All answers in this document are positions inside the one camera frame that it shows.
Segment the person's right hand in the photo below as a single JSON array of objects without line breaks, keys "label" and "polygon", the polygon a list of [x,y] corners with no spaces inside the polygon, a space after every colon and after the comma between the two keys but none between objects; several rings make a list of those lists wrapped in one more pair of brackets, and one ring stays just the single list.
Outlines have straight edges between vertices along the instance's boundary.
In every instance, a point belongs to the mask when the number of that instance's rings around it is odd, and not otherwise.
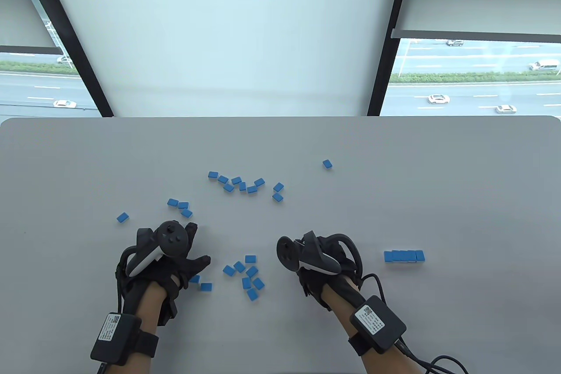
[{"label": "person's right hand", "polygon": [[296,240],[299,267],[296,274],[305,296],[312,296],[328,311],[338,312],[344,300],[356,310],[366,301],[362,287],[362,259],[344,234],[327,237],[307,232]]}]

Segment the person's left hand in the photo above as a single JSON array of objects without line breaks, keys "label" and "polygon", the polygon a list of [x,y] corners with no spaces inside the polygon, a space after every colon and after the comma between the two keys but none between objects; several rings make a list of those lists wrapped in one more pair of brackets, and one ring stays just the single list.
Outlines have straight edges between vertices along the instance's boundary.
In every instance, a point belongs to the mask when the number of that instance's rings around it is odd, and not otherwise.
[{"label": "person's left hand", "polygon": [[135,314],[149,285],[154,282],[166,292],[161,305],[158,326],[165,326],[177,315],[181,289],[209,266],[208,255],[189,259],[198,225],[182,226],[176,220],[165,221],[155,229],[138,228],[136,244],[126,248],[117,264],[117,311]]}]

